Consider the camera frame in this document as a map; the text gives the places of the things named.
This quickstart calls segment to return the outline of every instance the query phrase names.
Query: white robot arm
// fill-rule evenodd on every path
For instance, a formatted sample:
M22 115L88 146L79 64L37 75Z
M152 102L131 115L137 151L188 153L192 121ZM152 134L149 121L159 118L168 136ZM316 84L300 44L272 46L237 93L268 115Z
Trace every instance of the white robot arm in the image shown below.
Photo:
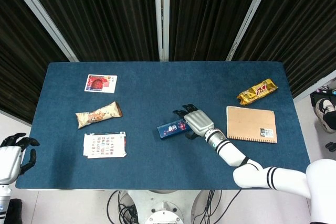
M262 168L238 150L214 123L194 105L183 106L186 110L174 113L183 118L194 135L205 137L205 141L230 166L237 167L233 176L241 188L270 188L297 194L311 199L311 223L335 224L336 216L336 161L321 159L307 168L306 174L297 170L278 167Z
M30 151L30 160L26 165L21 166L22 152L29 146L38 146L36 139L23 137L18 142L19 137L25 133L17 133L7 137L0 145L0 224L3 224L7 214L9 200L11 199L11 189L9 185L13 183L19 175L23 175L32 168L36 162L36 151Z

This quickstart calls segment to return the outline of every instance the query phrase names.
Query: blue tablecloth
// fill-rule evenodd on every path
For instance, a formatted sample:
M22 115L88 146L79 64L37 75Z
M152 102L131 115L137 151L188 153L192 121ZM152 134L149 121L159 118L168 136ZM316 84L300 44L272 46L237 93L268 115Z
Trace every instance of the blue tablecloth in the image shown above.
M114 94L84 92L88 74L117 75ZM283 65L279 62L80 62L49 65L31 137L41 143L34 168L18 188L237 189L229 167L203 138L160 140L157 126L177 120L172 111L192 103L226 133L226 106L271 78L277 91L248 108L273 110L277 144L232 141L263 167L305 172L309 164ZM77 129L76 112L118 101L123 117ZM127 156L87 159L85 133L126 131Z

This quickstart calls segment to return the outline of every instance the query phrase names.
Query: notebook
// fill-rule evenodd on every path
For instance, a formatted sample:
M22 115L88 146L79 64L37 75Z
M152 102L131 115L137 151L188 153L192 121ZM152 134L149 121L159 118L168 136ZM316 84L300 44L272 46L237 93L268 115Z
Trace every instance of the notebook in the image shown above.
M227 106L226 122L228 138L277 143L274 111Z

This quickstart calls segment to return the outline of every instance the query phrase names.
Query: white floor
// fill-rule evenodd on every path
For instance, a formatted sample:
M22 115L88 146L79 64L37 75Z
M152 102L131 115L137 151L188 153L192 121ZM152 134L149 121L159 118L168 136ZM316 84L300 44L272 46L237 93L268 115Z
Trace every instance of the white floor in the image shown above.
M336 134L323 131L313 113L309 97L298 102L296 109L310 160L336 159L336 152L330 153L324 148L326 143L335 141ZM4 118L1 115L0 122L3 125ZM15 124L15 126L17 127L15 132L30 130L25 125L22 126L22 130L20 125ZM13 188L13 197L23 201L23 224L108 224L106 203L111 193L111 191L27 191ZM202 212L206 193L203 192L195 204L195 215ZM213 217L213 222L235 194L235 190L223 191L219 211ZM115 223L119 223L113 204L109 209L110 215ZM271 190L243 190L219 223L308 224L310 212L307 200L299 196Z

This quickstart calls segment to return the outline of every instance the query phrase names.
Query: black curtain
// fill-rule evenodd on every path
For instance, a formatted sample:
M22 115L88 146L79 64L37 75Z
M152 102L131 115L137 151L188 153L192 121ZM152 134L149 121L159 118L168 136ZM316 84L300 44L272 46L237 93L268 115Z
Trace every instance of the black curtain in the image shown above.
M225 60L252 0L170 0L169 61Z
M262 0L233 60L282 61L297 96L336 69L336 0Z
M68 59L23 0L0 6L0 109L31 123L49 63Z
M80 61L157 61L155 0L40 0Z

